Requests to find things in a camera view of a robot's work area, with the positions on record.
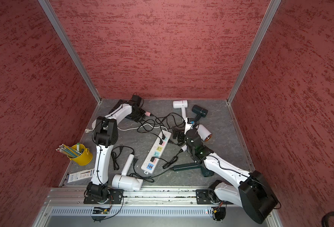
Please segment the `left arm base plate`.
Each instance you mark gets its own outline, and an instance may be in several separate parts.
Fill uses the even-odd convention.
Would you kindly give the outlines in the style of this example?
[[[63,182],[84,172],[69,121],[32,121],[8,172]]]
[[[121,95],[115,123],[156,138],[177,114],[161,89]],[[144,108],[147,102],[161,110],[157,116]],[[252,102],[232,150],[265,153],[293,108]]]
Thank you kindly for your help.
[[[111,189],[109,188],[107,190],[107,198],[106,199],[100,199],[96,198],[95,196],[92,196],[91,193],[85,191],[84,192],[84,204],[97,204],[97,205],[114,205],[114,204],[121,204],[122,203],[122,196],[123,196],[124,190],[119,189]]]

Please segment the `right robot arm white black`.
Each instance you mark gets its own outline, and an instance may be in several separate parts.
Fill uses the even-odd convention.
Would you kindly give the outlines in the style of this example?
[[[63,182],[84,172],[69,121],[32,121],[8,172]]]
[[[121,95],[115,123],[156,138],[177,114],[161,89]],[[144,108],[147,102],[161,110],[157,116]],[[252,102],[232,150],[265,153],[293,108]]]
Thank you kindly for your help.
[[[185,133],[185,144],[194,162],[183,164],[182,169],[200,168],[204,174],[217,174],[229,183],[217,180],[209,186],[210,202],[226,201],[240,206],[258,224],[262,224],[279,204],[262,173],[245,171],[225,161],[204,145],[197,129]]]

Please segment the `white power strip coloured sockets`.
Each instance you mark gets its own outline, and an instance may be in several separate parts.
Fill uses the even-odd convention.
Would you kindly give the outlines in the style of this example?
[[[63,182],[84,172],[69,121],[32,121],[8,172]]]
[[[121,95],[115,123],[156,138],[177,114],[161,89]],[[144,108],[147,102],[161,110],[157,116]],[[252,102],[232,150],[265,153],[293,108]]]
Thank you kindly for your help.
[[[172,133],[162,130],[150,149],[145,161],[141,165],[144,174],[151,175],[157,167],[159,158],[162,156]]]

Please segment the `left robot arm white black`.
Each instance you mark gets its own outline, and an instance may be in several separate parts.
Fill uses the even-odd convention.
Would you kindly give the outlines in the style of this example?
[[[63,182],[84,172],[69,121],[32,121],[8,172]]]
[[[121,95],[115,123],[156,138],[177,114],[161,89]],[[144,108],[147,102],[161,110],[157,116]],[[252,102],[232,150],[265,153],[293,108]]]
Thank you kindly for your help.
[[[97,203],[109,199],[108,168],[111,153],[118,140],[118,124],[125,118],[138,121],[143,119],[145,111],[141,108],[142,98],[133,95],[130,100],[119,100],[106,116],[95,120],[92,140],[96,145],[97,154],[94,173],[86,188],[86,198]]]

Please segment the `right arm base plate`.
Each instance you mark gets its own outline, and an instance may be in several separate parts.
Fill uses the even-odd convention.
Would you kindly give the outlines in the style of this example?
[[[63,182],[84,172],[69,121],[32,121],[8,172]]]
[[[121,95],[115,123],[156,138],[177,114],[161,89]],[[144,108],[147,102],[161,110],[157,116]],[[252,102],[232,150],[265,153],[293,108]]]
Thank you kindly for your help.
[[[233,203],[228,201],[222,201],[220,200],[217,195],[214,193],[214,191],[209,189],[198,189],[195,191],[196,193],[196,201],[197,204],[200,205],[212,205],[212,206],[218,206],[221,203],[223,205],[232,205]]]

